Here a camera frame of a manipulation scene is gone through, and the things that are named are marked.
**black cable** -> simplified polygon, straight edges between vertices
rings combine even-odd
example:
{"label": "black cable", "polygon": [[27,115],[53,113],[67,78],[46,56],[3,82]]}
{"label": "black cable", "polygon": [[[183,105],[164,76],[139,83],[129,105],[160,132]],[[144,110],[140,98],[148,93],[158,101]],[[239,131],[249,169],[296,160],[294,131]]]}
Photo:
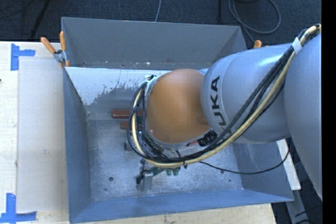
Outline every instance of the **black cable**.
{"label": "black cable", "polygon": [[251,36],[251,34],[247,31],[247,29],[249,29],[249,30],[251,30],[251,31],[253,31],[255,33],[258,33],[258,34],[272,34],[272,33],[274,33],[279,28],[279,26],[281,24],[281,14],[280,14],[278,6],[272,0],[268,0],[268,1],[271,2],[271,4],[275,8],[275,10],[277,12],[277,15],[278,15],[277,25],[272,30],[269,30],[269,31],[257,30],[257,29],[251,28],[250,26],[248,26],[245,23],[243,23],[243,21],[241,20],[240,16],[237,13],[235,1],[234,0],[229,0],[228,1],[228,7],[229,7],[229,10],[230,10],[232,16],[234,16],[235,19],[243,26],[245,32],[247,33],[247,35],[249,36],[249,38],[252,40],[253,43],[255,42],[255,40],[253,39],[253,37]]}
{"label": "black cable", "polygon": [[280,11],[279,11],[278,6],[272,0],[268,0],[268,1],[271,2],[272,6],[275,8],[275,10],[277,12],[277,15],[278,15],[277,25],[272,30],[269,30],[269,31],[260,31],[260,30],[251,28],[248,25],[244,24],[243,21],[241,20],[241,18],[239,17],[238,13],[237,13],[236,6],[235,6],[235,1],[234,0],[229,0],[228,1],[228,7],[229,7],[229,10],[230,10],[231,14],[243,26],[246,34],[249,36],[249,38],[252,40],[253,43],[255,42],[255,40],[253,39],[253,37],[251,36],[251,34],[248,32],[247,29],[249,29],[249,30],[251,30],[255,33],[258,33],[258,34],[272,34],[279,28],[279,26],[281,24],[281,15],[280,15]]}
{"label": "black cable", "polygon": [[[223,132],[216,138],[214,139],[214,141],[212,141],[210,143],[210,145],[201,151],[198,151],[196,153],[190,154],[190,155],[185,155],[183,157],[170,157],[170,158],[152,158],[146,155],[141,154],[135,147],[135,145],[133,145],[133,143],[130,141],[130,121],[131,118],[133,116],[134,113],[136,113],[136,107],[137,105],[139,105],[141,99],[138,99],[137,104],[135,105],[135,107],[132,109],[132,112],[130,114],[130,118],[129,118],[129,124],[128,124],[128,139],[129,139],[129,143],[132,146],[132,148],[134,149],[134,151],[139,154],[140,156],[144,157],[144,158],[148,158],[151,159],[153,161],[160,161],[160,162],[165,162],[165,163],[169,163],[169,162],[184,162],[186,160],[189,159],[194,159],[196,157],[199,157],[201,155],[203,155],[204,153],[215,149],[216,147],[220,146],[224,141],[222,141],[219,144],[216,144],[218,141],[220,141],[225,134],[234,126],[234,124],[236,124],[236,122],[238,121],[238,119],[241,117],[241,115],[245,112],[245,110],[248,108],[249,104],[252,102],[252,100],[255,98],[255,96],[257,95],[257,93],[260,91],[260,89],[262,89],[262,87],[265,85],[265,83],[269,83],[272,82],[272,80],[274,79],[274,72],[277,71],[278,67],[283,67],[284,64],[286,63],[286,61],[288,60],[288,58],[290,57],[291,53],[293,51],[293,47],[290,46],[290,48],[287,49],[287,51],[278,59],[278,61],[275,63],[275,65],[271,68],[271,70],[268,72],[268,74],[264,77],[264,79],[260,82],[260,84],[258,85],[258,87],[254,90],[254,92],[251,94],[251,96],[249,97],[249,99],[245,102],[245,104],[241,107],[241,109],[239,110],[239,112],[236,114],[236,116],[234,117],[234,119],[229,123],[229,125],[227,126],[227,128],[225,130],[223,130]],[[139,87],[139,90],[136,92],[136,94],[134,95],[134,97],[137,95],[137,93],[139,93],[139,91],[141,90],[141,87],[145,88],[145,84],[142,84]]]}
{"label": "black cable", "polygon": [[283,164],[283,163],[285,162],[285,160],[287,159],[287,157],[288,157],[288,155],[289,155],[289,152],[290,152],[290,151],[288,150],[287,153],[286,153],[286,155],[285,155],[285,157],[283,158],[283,160],[282,160],[279,164],[277,164],[276,166],[273,166],[273,167],[268,168],[268,169],[265,169],[265,170],[257,171],[257,172],[246,172],[246,173],[244,173],[244,172],[238,172],[238,171],[232,171],[232,170],[228,170],[228,169],[220,168],[220,167],[214,166],[214,165],[212,165],[212,164],[206,163],[206,162],[204,162],[204,161],[200,161],[199,163],[208,165],[208,166],[210,166],[210,167],[212,167],[212,168],[215,168],[215,169],[217,169],[217,170],[220,170],[220,171],[222,171],[222,172],[229,172],[229,173],[240,174],[240,175],[256,175],[256,174],[261,174],[261,173],[265,173],[265,172],[271,171],[271,170],[273,170],[273,169],[279,167],[281,164]]}
{"label": "black cable", "polygon": [[312,208],[309,208],[309,209],[307,209],[307,210],[305,210],[305,211],[303,211],[303,212],[301,212],[301,213],[296,214],[295,217],[301,216],[302,214],[305,214],[306,212],[309,212],[309,211],[311,211],[311,210],[317,209],[317,208],[319,208],[319,207],[321,207],[321,206],[322,206],[322,204],[316,205],[316,206],[314,206],[314,207],[312,207]]}
{"label": "black cable", "polygon": [[39,15],[38,15],[38,17],[37,17],[37,19],[36,19],[36,21],[35,21],[34,26],[33,26],[32,29],[31,29],[31,30],[32,30],[32,31],[31,31],[31,35],[30,35],[30,38],[31,38],[31,39],[33,39],[34,36],[35,36],[35,33],[36,33],[36,31],[37,31],[37,29],[38,29],[38,27],[39,27],[39,25],[40,25],[40,22],[42,21],[42,18],[43,18],[43,16],[44,16],[44,13],[45,13],[45,11],[46,11],[48,5],[49,5],[49,2],[50,2],[50,0],[46,0],[46,1],[45,1],[44,5],[43,5],[43,7],[42,7],[42,10],[40,11],[40,13],[39,13]]}

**orange peg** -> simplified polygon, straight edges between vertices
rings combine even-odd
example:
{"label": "orange peg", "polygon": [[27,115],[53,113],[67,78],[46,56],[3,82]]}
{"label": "orange peg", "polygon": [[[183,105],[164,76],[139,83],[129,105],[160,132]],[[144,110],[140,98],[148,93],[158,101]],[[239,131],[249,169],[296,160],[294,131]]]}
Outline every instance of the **orange peg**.
{"label": "orange peg", "polygon": [[253,48],[260,48],[261,45],[262,45],[261,41],[260,41],[260,40],[256,40],[256,41],[254,42]]}

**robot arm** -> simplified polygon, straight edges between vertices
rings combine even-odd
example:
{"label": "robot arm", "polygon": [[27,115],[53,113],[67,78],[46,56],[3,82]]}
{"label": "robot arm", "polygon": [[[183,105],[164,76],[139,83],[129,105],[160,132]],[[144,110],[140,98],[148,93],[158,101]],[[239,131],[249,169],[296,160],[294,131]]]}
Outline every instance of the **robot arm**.
{"label": "robot arm", "polygon": [[[290,115],[295,110],[293,96],[309,87],[296,84],[293,76],[303,69],[315,70],[316,78],[310,76],[310,82],[320,89],[320,33],[321,25],[314,25],[293,44],[239,52],[208,70],[180,69],[148,78],[132,102],[130,145],[148,163],[176,168],[202,161],[232,142],[294,138],[302,126],[293,122],[300,117]],[[319,93],[298,98],[307,104],[318,100]],[[319,109],[317,104],[317,112],[310,113],[316,125],[320,124]],[[321,131],[311,135],[318,138]]]}

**black cord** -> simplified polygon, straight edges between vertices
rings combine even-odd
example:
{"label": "black cord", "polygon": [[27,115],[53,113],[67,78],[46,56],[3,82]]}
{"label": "black cord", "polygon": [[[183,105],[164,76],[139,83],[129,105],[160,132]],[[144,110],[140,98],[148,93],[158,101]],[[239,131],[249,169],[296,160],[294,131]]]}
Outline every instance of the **black cord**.
{"label": "black cord", "polygon": [[248,26],[245,23],[243,23],[243,21],[241,20],[240,16],[237,13],[236,5],[235,5],[235,0],[229,0],[228,1],[228,7],[229,7],[229,10],[230,10],[232,16],[234,16],[235,19],[243,26],[246,34],[249,36],[249,38],[252,40],[253,43],[255,42],[255,40],[253,39],[252,35],[249,33],[248,29],[251,30],[251,31],[253,31],[253,32],[255,32],[255,33],[258,33],[258,34],[272,34],[272,33],[274,33],[279,28],[279,26],[281,24],[281,14],[280,14],[278,6],[272,0],[268,0],[268,1],[271,2],[271,4],[275,8],[275,10],[277,12],[277,15],[278,15],[277,25],[272,30],[269,30],[269,31],[260,31],[260,30],[251,28],[250,26]]}
{"label": "black cord", "polygon": [[317,209],[317,208],[319,208],[319,207],[321,207],[321,206],[322,206],[322,204],[317,205],[317,206],[314,206],[314,207],[312,207],[312,208],[309,208],[309,209],[307,209],[307,210],[305,210],[305,211],[303,211],[303,212],[301,212],[301,213],[296,214],[295,217],[301,216],[302,214],[304,214],[304,213],[306,213],[306,212],[309,212],[309,211],[311,211],[311,210]]}
{"label": "black cord", "polygon": [[[257,96],[258,92],[260,92],[260,90],[263,88],[264,85],[269,84],[273,81],[274,77],[276,76],[276,73],[278,72],[279,67],[283,67],[285,65],[285,63],[287,62],[288,58],[290,57],[291,53],[293,51],[293,47],[290,46],[290,48],[287,49],[287,51],[278,59],[278,61],[275,63],[275,65],[271,68],[271,70],[267,73],[267,75],[264,77],[264,79],[260,82],[260,84],[258,85],[258,87],[254,90],[254,92],[251,94],[251,96],[249,97],[249,99],[245,102],[245,104],[240,108],[239,112],[236,114],[236,116],[234,117],[234,119],[229,123],[229,125],[227,126],[226,129],[223,130],[223,132],[216,138],[214,139],[210,145],[205,148],[204,150],[198,151],[196,153],[190,154],[190,155],[185,155],[183,157],[151,157],[151,156],[146,156],[142,153],[140,153],[137,149],[136,146],[133,144],[133,142],[131,141],[130,137],[130,122],[131,119],[134,115],[134,113],[136,113],[136,108],[137,106],[140,104],[140,102],[142,101],[142,97],[140,97],[138,99],[137,104],[135,104],[134,108],[131,108],[131,113],[130,113],[130,118],[129,118],[129,124],[128,124],[128,128],[127,128],[127,137],[129,139],[129,143],[131,145],[131,147],[134,149],[134,151],[140,155],[143,158],[148,158],[151,159],[153,161],[159,161],[159,162],[164,162],[164,163],[169,163],[169,162],[185,162],[189,159],[194,159],[196,157],[199,157],[201,155],[203,155],[204,153],[209,152],[210,150],[213,150],[215,148],[217,148],[218,146],[220,146],[225,140],[223,140],[221,143],[217,144],[220,140],[222,140],[224,138],[224,136],[230,131],[230,129],[236,124],[236,122],[239,120],[239,118],[241,117],[241,115],[246,111],[246,109],[248,108],[248,106],[251,104],[251,102],[253,101],[253,99],[255,98],[255,96]],[[139,87],[138,91],[135,93],[133,100],[131,102],[131,104],[134,103],[134,98],[135,96],[139,93],[140,90],[144,89],[146,87],[146,82],[142,83],[141,86]]]}
{"label": "black cord", "polygon": [[212,167],[212,168],[215,168],[215,169],[217,169],[217,170],[220,170],[220,171],[222,171],[222,172],[229,172],[229,173],[240,174],[240,175],[256,175],[256,174],[261,174],[261,173],[265,173],[265,172],[271,171],[271,170],[273,170],[273,169],[279,167],[281,164],[283,164],[283,163],[285,162],[285,160],[287,159],[287,157],[288,157],[288,155],[289,155],[289,152],[290,152],[290,151],[288,150],[287,153],[286,153],[286,155],[285,155],[285,157],[283,158],[283,160],[282,160],[279,164],[277,164],[276,166],[273,166],[273,167],[268,168],[268,169],[266,169],[266,170],[261,170],[261,171],[257,171],[257,172],[251,172],[251,173],[250,173],[250,172],[249,172],[249,173],[248,173],[248,172],[246,172],[246,173],[244,173],[244,172],[237,172],[237,171],[232,171],[232,170],[228,170],[228,169],[220,168],[220,167],[214,166],[214,165],[212,165],[212,164],[206,163],[206,162],[204,162],[204,161],[200,161],[199,163],[208,165],[208,166],[210,166],[210,167]]}
{"label": "black cord", "polygon": [[269,30],[269,31],[260,31],[260,30],[257,30],[257,29],[254,29],[254,28],[251,28],[249,27],[248,25],[244,24],[243,21],[241,20],[241,18],[239,17],[238,13],[237,13],[237,10],[236,10],[236,6],[235,6],[235,0],[229,0],[228,1],[228,7],[229,7],[229,10],[231,12],[231,14],[235,17],[235,19],[243,26],[246,34],[248,35],[248,37],[252,40],[252,42],[254,43],[255,40],[253,39],[252,35],[248,32],[248,29],[255,32],[255,33],[258,33],[258,34],[272,34],[274,33],[280,26],[281,24],[281,15],[280,15],[280,11],[279,11],[279,8],[278,6],[274,3],[274,1],[272,0],[268,0],[272,6],[275,8],[276,12],[277,12],[277,15],[278,15],[278,22],[277,22],[277,25],[272,29],[272,30]]}

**small object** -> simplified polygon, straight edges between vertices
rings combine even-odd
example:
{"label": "small object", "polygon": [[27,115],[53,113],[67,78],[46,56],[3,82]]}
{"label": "small object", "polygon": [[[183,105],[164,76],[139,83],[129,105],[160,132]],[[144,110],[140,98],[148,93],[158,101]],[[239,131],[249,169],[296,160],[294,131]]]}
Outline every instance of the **small object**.
{"label": "small object", "polygon": [[131,145],[128,141],[125,142],[125,150],[126,151],[133,151],[133,149],[132,149],[132,147],[131,147]]}
{"label": "small object", "polygon": [[260,40],[256,40],[254,42],[253,48],[260,48],[262,46],[262,43]]}
{"label": "small object", "polygon": [[114,119],[128,119],[130,111],[126,109],[114,109],[112,110],[112,118]]}
{"label": "small object", "polygon": [[11,55],[11,63],[10,70],[19,70],[19,56],[34,56],[35,50],[20,50],[20,47],[12,43],[12,55]]}
{"label": "small object", "polygon": [[[127,130],[127,125],[128,125],[128,122],[127,121],[122,121],[120,123],[120,129],[122,130]],[[138,129],[141,130],[141,124],[138,124]]]}
{"label": "small object", "polygon": [[61,67],[63,67],[63,62],[66,67],[70,66],[70,60],[68,60],[67,54],[65,52],[66,50],[66,43],[64,38],[64,32],[61,31],[59,33],[59,40],[61,44],[62,50],[57,50],[53,47],[53,45],[49,42],[49,40],[45,37],[41,37],[41,42],[46,46],[46,48],[54,55],[56,61],[59,63]]}
{"label": "small object", "polygon": [[181,170],[181,167],[174,168],[173,169],[173,175],[177,176],[180,170]]}

